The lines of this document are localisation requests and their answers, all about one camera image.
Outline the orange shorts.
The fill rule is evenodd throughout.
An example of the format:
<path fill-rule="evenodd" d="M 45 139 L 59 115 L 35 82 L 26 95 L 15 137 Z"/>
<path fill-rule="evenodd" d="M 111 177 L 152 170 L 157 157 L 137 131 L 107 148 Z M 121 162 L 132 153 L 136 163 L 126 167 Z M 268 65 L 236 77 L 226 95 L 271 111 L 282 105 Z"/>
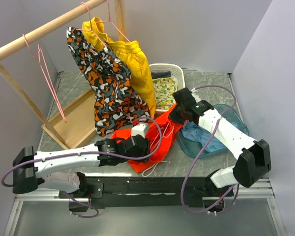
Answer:
<path fill-rule="evenodd" d="M 156 123 L 159 125 L 160 128 L 165 127 L 168 123 L 170 124 L 170 127 L 173 128 L 173 133 L 168 138 L 162 138 L 158 145 L 160 145 L 160 148 L 157 150 L 155 154 L 152 155 L 152 157 L 149 158 L 148 162 L 137 162 L 133 160 L 127 161 L 128 165 L 133 169 L 136 173 L 142 173 L 145 170 L 151 168 L 152 166 L 156 165 L 157 163 L 160 163 L 164 160 L 164 158 L 167 156 L 171 146 L 173 145 L 175 141 L 175 134 L 182 128 L 182 124 L 175 123 L 169 118 L 169 114 L 174 108 L 175 105 L 173 105 L 167 112 L 163 113 L 161 116 L 156 118 Z M 146 134 L 146 138 L 149 139 L 150 144 L 155 136 L 159 135 L 158 129 L 155 125 L 155 123 L 152 123 L 149 127 L 149 130 Z"/>

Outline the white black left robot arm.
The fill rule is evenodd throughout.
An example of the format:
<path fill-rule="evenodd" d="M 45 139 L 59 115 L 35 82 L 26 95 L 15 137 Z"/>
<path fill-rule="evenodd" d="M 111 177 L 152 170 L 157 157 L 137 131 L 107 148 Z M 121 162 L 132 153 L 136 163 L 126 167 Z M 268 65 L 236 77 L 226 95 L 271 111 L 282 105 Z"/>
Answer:
<path fill-rule="evenodd" d="M 43 185 L 80 198 L 87 194 L 88 185 L 80 174 L 65 176 L 61 175 L 62 170 L 116 166 L 127 160 L 146 162 L 150 157 L 149 140 L 140 135 L 103 139 L 84 147 L 55 152 L 36 152 L 33 147 L 24 147 L 12 164 L 12 191 L 25 194 Z"/>

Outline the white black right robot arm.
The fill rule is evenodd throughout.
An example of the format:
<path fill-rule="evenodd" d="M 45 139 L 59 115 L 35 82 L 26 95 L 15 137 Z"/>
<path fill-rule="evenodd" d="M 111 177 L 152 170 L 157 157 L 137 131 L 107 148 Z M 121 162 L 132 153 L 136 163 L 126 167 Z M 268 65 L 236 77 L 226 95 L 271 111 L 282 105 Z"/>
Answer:
<path fill-rule="evenodd" d="M 234 166 L 214 171 L 207 177 L 206 192 L 218 195 L 223 187 L 240 184 L 251 187 L 271 170 L 269 144 L 259 141 L 235 128 L 207 101 L 199 102 L 188 88 L 173 93 L 176 106 L 170 112 L 172 121 L 183 124 L 194 121 L 214 135 L 236 158 Z"/>

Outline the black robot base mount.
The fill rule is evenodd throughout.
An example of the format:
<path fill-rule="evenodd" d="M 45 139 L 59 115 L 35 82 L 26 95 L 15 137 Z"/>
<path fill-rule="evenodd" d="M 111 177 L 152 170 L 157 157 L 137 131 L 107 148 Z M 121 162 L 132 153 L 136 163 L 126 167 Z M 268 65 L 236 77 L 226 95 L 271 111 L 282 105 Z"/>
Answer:
<path fill-rule="evenodd" d="M 203 207 L 203 198 L 233 196 L 228 186 L 210 187 L 207 177 L 86 177 L 82 190 L 72 193 L 93 207 L 179 206 L 180 193 L 189 207 Z"/>

